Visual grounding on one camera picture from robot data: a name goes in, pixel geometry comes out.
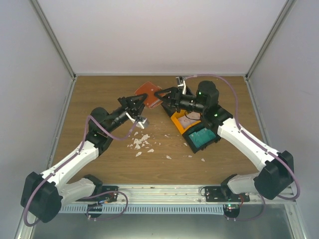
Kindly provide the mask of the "brown leather card holder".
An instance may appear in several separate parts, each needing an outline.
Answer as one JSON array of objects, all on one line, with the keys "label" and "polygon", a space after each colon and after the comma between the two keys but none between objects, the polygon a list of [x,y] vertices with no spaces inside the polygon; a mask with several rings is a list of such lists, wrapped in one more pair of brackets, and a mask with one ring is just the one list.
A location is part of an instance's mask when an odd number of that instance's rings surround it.
[{"label": "brown leather card holder", "polygon": [[155,92],[160,90],[162,90],[161,87],[148,81],[135,91],[135,95],[147,94],[148,96],[144,100],[144,105],[149,109],[154,109],[162,103],[162,101],[155,96]]}]

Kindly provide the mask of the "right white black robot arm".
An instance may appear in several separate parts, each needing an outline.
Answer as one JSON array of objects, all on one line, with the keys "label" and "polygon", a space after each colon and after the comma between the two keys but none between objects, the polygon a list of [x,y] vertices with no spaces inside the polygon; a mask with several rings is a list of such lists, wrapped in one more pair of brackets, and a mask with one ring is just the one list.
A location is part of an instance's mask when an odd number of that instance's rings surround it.
[{"label": "right white black robot arm", "polygon": [[255,174],[233,174],[221,183],[221,197],[231,202],[241,193],[258,193],[272,200],[289,187],[294,178],[294,159],[288,151],[278,152],[260,141],[218,102],[219,91],[212,81],[198,84],[195,95],[185,94],[184,87],[171,87],[154,93],[174,108],[200,114],[204,126],[243,153],[258,170]]}]

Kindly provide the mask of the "black three-slot card tray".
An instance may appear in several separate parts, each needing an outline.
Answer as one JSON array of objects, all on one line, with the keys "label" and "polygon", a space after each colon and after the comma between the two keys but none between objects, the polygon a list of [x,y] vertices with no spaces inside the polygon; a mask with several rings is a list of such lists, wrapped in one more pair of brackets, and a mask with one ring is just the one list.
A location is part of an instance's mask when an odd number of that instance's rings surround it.
[{"label": "black three-slot card tray", "polygon": [[195,95],[189,88],[185,95],[182,92],[180,88],[171,87],[156,92],[155,96],[162,101],[161,106],[191,151],[197,153],[220,139],[200,120],[207,107],[217,105],[219,91],[214,86],[199,85]]}]

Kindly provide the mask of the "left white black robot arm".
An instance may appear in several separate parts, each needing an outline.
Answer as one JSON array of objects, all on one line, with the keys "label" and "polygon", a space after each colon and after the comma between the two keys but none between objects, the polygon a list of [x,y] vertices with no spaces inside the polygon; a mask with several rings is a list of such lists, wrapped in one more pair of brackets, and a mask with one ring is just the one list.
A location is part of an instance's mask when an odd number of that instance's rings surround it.
[{"label": "left white black robot arm", "polygon": [[[103,107],[97,107],[87,116],[84,135],[80,144],[60,162],[38,174],[31,172],[25,179],[21,206],[23,222],[28,227],[38,222],[51,221],[61,207],[80,199],[98,201],[103,195],[99,180],[86,176],[76,183],[68,181],[84,166],[101,156],[113,140],[125,140],[136,126],[145,126],[148,120],[142,117],[147,94],[122,97],[120,107],[108,113]],[[128,133],[122,137],[112,135],[126,121],[133,123]]]}]

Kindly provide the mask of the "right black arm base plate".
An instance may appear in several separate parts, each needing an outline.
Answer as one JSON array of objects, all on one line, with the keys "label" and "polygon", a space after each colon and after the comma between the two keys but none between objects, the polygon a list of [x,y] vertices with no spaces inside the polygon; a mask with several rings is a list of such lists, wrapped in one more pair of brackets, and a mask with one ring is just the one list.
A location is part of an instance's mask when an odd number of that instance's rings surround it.
[{"label": "right black arm base plate", "polygon": [[205,186],[199,193],[206,202],[224,202],[223,213],[228,220],[237,220],[243,204],[250,201],[248,193],[234,194],[224,186]]}]

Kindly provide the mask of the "aluminium mounting rail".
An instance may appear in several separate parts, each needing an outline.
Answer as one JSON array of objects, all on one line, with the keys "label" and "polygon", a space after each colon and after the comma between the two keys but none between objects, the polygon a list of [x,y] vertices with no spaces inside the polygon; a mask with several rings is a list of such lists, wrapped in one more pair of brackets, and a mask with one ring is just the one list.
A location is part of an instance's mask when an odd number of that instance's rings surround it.
[{"label": "aluminium mounting rail", "polygon": [[[138,205],[205,205],[205,204],[227,204],[224,201],[207,202],[204,195],[203,185],[143,185],[143,184],[118,184],[119,191],[125,193],[129,204]],[[249,193],[250,201],[244,201],[244,205],[261,205],[262,200],[256,193]],[[273,200],[265,199],[269,204],[296,204],[296,201],[284,200],[276,197]]]}]

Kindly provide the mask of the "teal card stack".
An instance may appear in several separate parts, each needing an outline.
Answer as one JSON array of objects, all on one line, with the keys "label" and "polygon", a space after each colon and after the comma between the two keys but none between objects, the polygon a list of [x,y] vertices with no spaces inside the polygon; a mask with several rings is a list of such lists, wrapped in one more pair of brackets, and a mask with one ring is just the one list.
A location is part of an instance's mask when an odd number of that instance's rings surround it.
[{"label": "teal card stack", "polygon": [[205,144],[214,141],[216,135],[211,130],[203,128],[200,131],[190,134],[189,138],[196,148],[200,148]]}]

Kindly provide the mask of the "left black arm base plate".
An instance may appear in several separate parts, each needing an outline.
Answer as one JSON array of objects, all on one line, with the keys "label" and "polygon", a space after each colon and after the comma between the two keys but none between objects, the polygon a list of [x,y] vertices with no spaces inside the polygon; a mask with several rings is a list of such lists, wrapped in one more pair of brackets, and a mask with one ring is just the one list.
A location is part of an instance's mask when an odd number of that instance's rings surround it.
[{"label": "left black arm base plate", "polygon": [[102,209],[105,204],[117,201],[118,186],[101,186],[98,191],[94,192],[94,198],[84,199],[87,202],[87,212],[85,215],[89,218],[96,219],[102,215]]}]

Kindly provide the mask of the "orange card bin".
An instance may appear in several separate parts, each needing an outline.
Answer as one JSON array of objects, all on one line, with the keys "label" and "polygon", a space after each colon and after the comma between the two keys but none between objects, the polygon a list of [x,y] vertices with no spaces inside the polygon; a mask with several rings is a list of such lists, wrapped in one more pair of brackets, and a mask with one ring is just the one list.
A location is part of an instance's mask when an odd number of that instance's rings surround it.
[{"label": "orange card bin", "polygon": [[180,134],[184,134],[191,127],[200,123],[200,113],[190,112],[185,110],[175,112],[170,117],[173,124],[176,126]]}]

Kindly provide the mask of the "white patterned card stack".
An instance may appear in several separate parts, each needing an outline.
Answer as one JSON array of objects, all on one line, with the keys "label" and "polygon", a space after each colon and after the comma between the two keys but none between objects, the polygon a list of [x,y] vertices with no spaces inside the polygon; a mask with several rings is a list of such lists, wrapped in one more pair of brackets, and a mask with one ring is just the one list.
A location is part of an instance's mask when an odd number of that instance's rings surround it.
[{"label": "white patterned card stack", "polygon": [[180,118],[178,118],[179,123],[181,124],[183,129],[186,129],[187,127],[189,127],[191,124],[195,123],[198,121],[198,119],[189,119],[186,116],[182,116]]}]

